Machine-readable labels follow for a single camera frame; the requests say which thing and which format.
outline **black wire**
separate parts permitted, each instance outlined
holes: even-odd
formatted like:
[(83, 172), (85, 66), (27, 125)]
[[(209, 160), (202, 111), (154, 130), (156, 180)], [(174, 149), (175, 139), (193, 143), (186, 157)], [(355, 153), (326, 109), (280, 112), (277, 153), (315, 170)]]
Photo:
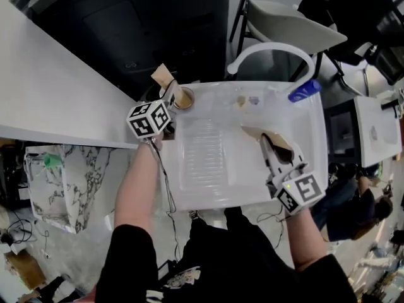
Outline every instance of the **black wire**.
[(277, 250), (277, 249), (278, 249), (279, 244), (280, 244), (280, 241), (282, 240), (283, 233), (284, 233), (284, 231), (285, 231), (285, 226), (283, 225), (283, 221), (284, 221), (285, 219), (279, 218), (279, 215), (282, 213), (282, 211), (283, 211), (283, 205), (281, 205), (280, 211), (279, 211), (278, 213), (264, 212), (264, 213), (261, 213), (261, 214), (257, 217), (257, 224), (260, 223), (260, 222), (262, 222), (262, 221), (265, 221), (265, 220), (267, 220), (267, 219), (269, 219), (269, 218), (273, 218), (273, 217), (275, 217), (276, 222), (278, 222), (278, 223), (281, 224), (282, 228), (281, 228), (281, 230), (280, 230), (280, 235), (279, 235), (278, 244), (274, 247), (274, 250)]
[[(31, 223), (31, 221), (29, 221), (29, 220), (27, 220), (27, 219), (21, 219), (18, 215), (17, 215), (17, 213), (14, 211), (14, 210), (12, 210), (12, 212), (15, 214), (15, 216), (17, 217), (17, 221), (16, 222), (13, 222), (8, 228), (7, 228), (7, 231), (6, 231), (6, 233), (9, 235), (9, 237), (11, 238), (11, 239), (13, 239), (13, 236), (10, 234), (10, 228), (13, 226), (13, 225), (16, 225), (17, 223), (20, 223), (21, 224), (21, 230), (22, 230), (22, 232), (23, 232), (23, 238), (21, 239), (21, 240), (18, 240), (18, 241), (14, 241), (13, 240), (13, 244), (21, 244), (22, 242), (26, 242), (26, 241), (28, 241), (28, 240), (30, 240), (31, 239), (31, 237), (32, 237), (32, 223)], [(28, 222), (29, 224), (30, 224), (30, 226), (31, 226), (31, 231), (27, 231), (27, 230), (25, 230), (24, 229), (24, 223), (23, 222)]]
[(162, 158), (160, 157), (160, 151), (158, 150), (157, 146), (154, 144), (152, 139), (150, 138), (149, 140), (150, 140), (150, 143), (151, 143), (153, 149), (155, 150), (155, 152), (157, 154), (158, 161), (160, 162), (160, 165), (163, 170), (164, 178), (165, 178), (165, 188), (167, 191), (167, 197), (168, 197), (168, 202), (169, 202), (169, 211), (166, 211), (165, 213), (171, 219), (171, 222), (172, 222), (172, 228), (174, 230), (174, 239), (175, 239), (174, 257), (177, 261), (179, 261), (181, 258), (181, 249), (180, 249), (179, 241), (178, 241), (178, 237), (177, 237), (177, 228), (175, 227), (175, 220), (174, 220), (174, 217), (172, 216), (172, 214), (177, 211), (177, 206), (175, 205), (174, 198), (172, 197), (172, 193), (170, 190), (170, 184), (169, 184), (169, 177), (167, 175), (167, 172), (165, 171), (165, 168), (164, 168), (164, 165), (162, 162)]
[(48, 244), (48, 237), (49, 237), (49, 231), (45, 230), (44, 234), (41, 234), (41, 232), (38, 230), (37, 227), (37, 232), (45, 238), (45, 248), (44, 248), (44, 254), (46, 255), (46, 245)]

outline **blue object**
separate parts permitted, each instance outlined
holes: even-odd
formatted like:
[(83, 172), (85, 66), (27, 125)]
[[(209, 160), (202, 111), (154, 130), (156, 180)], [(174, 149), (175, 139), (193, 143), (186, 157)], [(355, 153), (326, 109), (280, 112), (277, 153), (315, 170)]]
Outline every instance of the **blue object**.
[(311, 95), (319, 92), (321, 85), (316, 80), (310, 80), (298, 87), (296, 90), (288, 95), (291, 102), (298, 102), (310, 97)]

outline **cardboard piece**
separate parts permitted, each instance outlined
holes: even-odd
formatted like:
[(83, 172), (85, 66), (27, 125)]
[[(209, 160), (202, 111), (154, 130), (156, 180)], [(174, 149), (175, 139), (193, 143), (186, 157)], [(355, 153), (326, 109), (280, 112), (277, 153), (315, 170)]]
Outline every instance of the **cardboard piece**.
[(280, 134), (256, 127), (241, 126), (241, 129), (243, 130), (243, 132), (248, 134), (250, 137), (253, 137), (257, 141), (261, 139), (262, 134), (266, 134), (275, 146), (290, 150), (291, 152), (293, 151), (293, 148)]
[[(166, 90), (170, 83), (174, 80), (174, 77), (171, 75), (169, 69), (164, 64), (161, 64), (155, 72), (151, 75), (153, 80), (155, 80), (164, 90)], [(188, 108), (193, 100), (188, 96), (188, 94), (184, 93), (182, 88), (178, 88), (174, 92), (174, 102), (180, 109)]]
[(9, 252), (4, 257), (28, 289), (33, 290), (46, 281), (37, 260), (25, 250), (18, 255)]
[(0, 138), (0, 147), (15, 145), (15, 140)]

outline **paper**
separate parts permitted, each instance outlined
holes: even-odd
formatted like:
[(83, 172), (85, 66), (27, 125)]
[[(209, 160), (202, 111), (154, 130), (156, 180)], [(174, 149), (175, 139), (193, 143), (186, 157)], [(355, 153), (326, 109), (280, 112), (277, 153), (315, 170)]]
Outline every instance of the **paper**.
[[(163, 90), (166, 90), (174, 80), (174, 77), (164, 64), (161, 64), (151, 77), (163, 88)], [(174, 91), (174, 100), (175, 104), (180, 109), (186, 109), (193, 103), (193, 99), (184, 93), (181, 87)]]
[(241, 126), (241, 129), (250, 137), (257, 139), (258, 141), (261, 139), (261, 136), (263, 134), (266, 134), (270, 138), (274, 146), (293, 151), (292, 147), (286, 142), (286, 140), (280, 134), (256, 127)]

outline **seat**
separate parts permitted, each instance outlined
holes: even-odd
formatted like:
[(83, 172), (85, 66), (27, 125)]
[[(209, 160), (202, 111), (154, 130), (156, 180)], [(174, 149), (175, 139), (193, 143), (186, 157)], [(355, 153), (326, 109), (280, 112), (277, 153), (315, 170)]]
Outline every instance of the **seat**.
[[(403, 0), (302, 0), (298, 10), (305, 17), (329, 26), (335, 23), (339, 32), (348, 37), (346, 42), (325, 52), (335, 65), (335, 78), (348, 91), (363, 95), (347, 84), (341, 63), (352, 66), (362, 61), (375, 66), (394, 85), (404, 77), (404, 15), (398, 8)], [(305, 64), (296, 70), (294, 81)], [(362, 69), (366, 95), (369, 95), (366, 67)]]
[(337, 31), (307, 19), (293, 7), (260, 0), (240, 0), (230, 42), (233, 41), (240, 17), (243, 16), (237, 56), (244, 37), (260, 42), (281, 42), (313, 55), (346, 41)]

